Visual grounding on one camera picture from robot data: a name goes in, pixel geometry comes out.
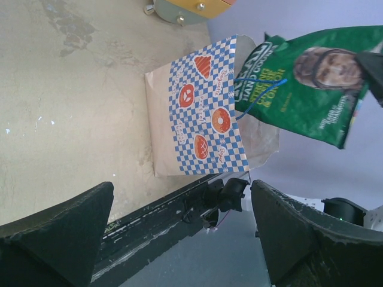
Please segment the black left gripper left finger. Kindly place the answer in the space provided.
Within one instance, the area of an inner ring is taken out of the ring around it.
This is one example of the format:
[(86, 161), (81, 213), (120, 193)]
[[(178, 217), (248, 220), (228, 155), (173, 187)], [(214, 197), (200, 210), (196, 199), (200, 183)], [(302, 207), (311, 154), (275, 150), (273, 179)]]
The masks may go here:
[(114, 200), (111, 182), (1, 226), (1, 286), (89, 286)]

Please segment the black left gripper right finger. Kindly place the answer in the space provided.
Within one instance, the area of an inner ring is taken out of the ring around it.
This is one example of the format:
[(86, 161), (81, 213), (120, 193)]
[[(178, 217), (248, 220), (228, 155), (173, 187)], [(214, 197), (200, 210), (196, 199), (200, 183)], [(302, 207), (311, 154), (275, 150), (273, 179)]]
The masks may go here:
[(273, 286), (382, 286), (382, 232), (341, 221), (261, 180), (251, 201)]

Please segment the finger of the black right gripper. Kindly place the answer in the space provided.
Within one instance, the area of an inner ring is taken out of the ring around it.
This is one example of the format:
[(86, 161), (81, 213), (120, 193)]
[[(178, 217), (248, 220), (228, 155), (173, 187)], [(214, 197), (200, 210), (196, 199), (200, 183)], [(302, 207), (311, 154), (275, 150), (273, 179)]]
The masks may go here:
[(364, 80), (369, 85), (369, 91), (380, 106), (382, 106), (383, 94), (383, 68), (382, 53), (363, 51), (355, 57), (361, 67)]

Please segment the green chips bag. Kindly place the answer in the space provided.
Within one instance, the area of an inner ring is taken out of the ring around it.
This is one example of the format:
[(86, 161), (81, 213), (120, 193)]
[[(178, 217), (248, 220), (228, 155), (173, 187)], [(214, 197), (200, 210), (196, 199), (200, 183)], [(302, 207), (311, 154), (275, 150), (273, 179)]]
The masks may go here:
[(235, 108), (341, 149), (368, 88), (356, 55), (381, 51), (381, 26), (326, 29), (291, 40), (266, 35), (235, 79)]

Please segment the blue checkered paper bag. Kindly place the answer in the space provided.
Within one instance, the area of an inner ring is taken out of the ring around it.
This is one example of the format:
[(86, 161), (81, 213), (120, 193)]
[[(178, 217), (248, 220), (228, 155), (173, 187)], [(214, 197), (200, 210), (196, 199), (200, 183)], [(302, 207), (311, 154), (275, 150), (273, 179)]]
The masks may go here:
[(255, 46), (234, 35), (146, 73), (156, 176), (247, 172), (279, 150), (277, 127), (235, 109)]

